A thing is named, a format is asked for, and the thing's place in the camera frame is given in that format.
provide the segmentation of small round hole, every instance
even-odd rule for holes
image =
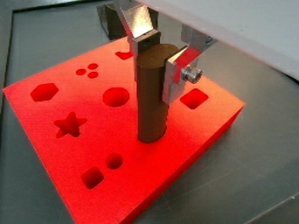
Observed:
[[[84,68],[81,68],[76,71],[76,75],[82,75],[85,72],[86,72],[86,70]]]
[[[113,108],[122,106],[128,99],[129,93],[121,87],[112,87],[102,94],[102,102]]]
[[[96,63],[92,63],[88,65],[88,69],[93,70],[98,67],[98,65]]]
[[[90,79],[94,79],[94,78],[98,77],[98,73],[97,73],[97,72],[90,72],[90,73],[88,73],[88,77],[89,77]]]
[[[118,154],[113,153],[106,157],[106,168],[116,170],[122,165],[122,158]]]

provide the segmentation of red foam block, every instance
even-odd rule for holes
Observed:
[[[128,223],[233,122],[244,103],[201,77],[169,109],[155,143],[136,139],[126,39],[4,89],[76,223]]]

